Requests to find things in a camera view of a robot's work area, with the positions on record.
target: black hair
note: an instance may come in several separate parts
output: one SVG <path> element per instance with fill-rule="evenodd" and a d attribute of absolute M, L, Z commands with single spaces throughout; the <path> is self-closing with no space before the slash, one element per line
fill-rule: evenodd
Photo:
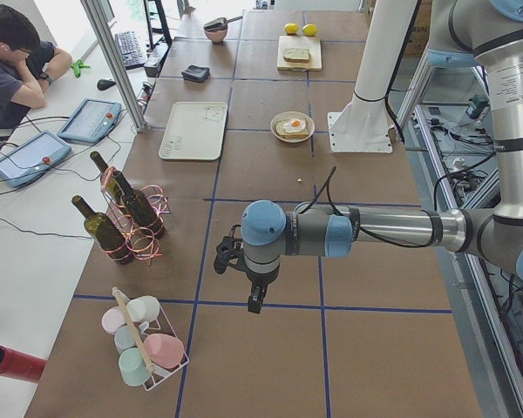
<path fill-rule="evenodd" d="M 0 42 L 7 44 L 13 51 L 20 48 L 34 51 L 41 41 L 35 26 L 25 15 L 0 4 Z"/>

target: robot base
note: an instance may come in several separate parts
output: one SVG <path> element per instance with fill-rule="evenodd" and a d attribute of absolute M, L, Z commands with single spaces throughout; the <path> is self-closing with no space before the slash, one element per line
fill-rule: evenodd
<path fill-rule="evenodd" d="M 348 104 L 342 112 L 328 113 L 331 151 L 391 153 L 393 148 L 387 134 L 385 109 L 377 120 L 372 121 L 372 117 L 360 118 L 360 114 L 356 115 L 351 105 Z"/>

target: white pole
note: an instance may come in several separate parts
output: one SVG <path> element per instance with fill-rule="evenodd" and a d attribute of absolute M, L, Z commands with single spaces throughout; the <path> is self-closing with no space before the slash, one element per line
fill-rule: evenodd
<path fill-rule="evenodd" d="M 136 131 L 143 131 L 146 128 L 146 120 L 143 117 L 141 108 L 139 107 L 138 101 L 134 95 L 130 78 L 128 78 L 126 68 L 124 68 L 124 63 L 122 62 L 122 57 L 112 39 L 111 29 L 108 27 L 108 23 L 106 22 L 105 11 L 102 9 L 99 2 L 96 1 L 81 0 L 81 4 L 84 7 L 93 30 L 95 31 L 95 35 L 97 35 L 98 43 L 101 45 L 103 54 L 105 54 L 106 63 L 111 69 L 112 76 L 116 80 L 120 95 L 122 96 L 124 105 L 126 105 L 126 109 L 132 118 Z"/>
<path fill-rule="evenodd" d="M 391 152 L 383 98 L 418 0 L 377 0 L 352 100 L 328 113 L 333 152 Z"/>

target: fried egg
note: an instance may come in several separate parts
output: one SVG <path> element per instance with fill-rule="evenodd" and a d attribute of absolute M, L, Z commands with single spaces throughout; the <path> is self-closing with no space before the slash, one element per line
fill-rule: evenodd
<path fill-rule="evenodd" d="M 282 125 L 282 129 L 285 133 L 300 132 L 306 127 L 306 121 L 304 119 L 292 118 Z"/>

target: sandwich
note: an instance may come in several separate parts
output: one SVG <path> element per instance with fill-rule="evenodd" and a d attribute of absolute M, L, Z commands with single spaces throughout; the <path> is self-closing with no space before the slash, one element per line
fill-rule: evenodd
<path fill-rule="evenodd" d="M 283 139 L 304 139 L 310 134 L 304 118 L 289 118 L 280 120 L 275 131 Z"/>
<path fill-rule="evenodd" d="M 282 57 L 288 63 L 309 63 L 310 53 L 307 48 L 287 48 Z"/>

